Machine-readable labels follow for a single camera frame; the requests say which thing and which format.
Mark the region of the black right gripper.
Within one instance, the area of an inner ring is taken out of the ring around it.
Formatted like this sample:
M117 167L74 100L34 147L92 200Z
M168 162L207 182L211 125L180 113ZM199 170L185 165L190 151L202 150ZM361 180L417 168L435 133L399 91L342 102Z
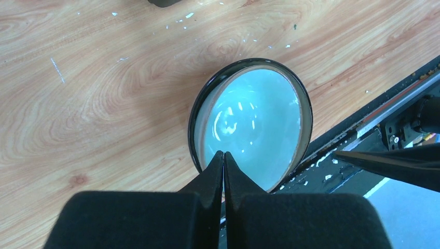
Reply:
M439 134L439 97L415 105L411 128ZM383 152L335 151L332 157L365 171L439 192L439 143Z

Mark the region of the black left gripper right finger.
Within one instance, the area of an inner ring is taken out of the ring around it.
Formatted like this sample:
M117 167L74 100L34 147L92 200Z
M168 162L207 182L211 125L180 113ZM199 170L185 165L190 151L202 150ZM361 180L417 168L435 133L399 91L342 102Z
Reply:
M228 248L391 248L375 208L362 196L270 194L223 159Z

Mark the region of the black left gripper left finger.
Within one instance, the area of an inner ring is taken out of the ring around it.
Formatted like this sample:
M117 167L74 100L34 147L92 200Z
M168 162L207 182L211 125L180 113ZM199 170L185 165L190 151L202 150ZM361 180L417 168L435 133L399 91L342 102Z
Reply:
M45 248L217 248L224 153L177 192L82 191Z

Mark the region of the celadon green bowl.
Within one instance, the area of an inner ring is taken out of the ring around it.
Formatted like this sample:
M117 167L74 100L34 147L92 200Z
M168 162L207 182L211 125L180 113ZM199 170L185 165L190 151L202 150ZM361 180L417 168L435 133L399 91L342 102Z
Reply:
M194 147L206 169L217 151L265 191L281 181L301 138L300 99L280 70L251 66L224 78L197 114Z

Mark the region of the black wire dish rack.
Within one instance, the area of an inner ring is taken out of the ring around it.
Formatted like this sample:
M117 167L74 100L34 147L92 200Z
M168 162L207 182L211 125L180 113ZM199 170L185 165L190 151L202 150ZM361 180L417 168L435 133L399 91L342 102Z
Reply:
M166 8L172 6L180 1L181 0L148 0L149 3L160 8Z

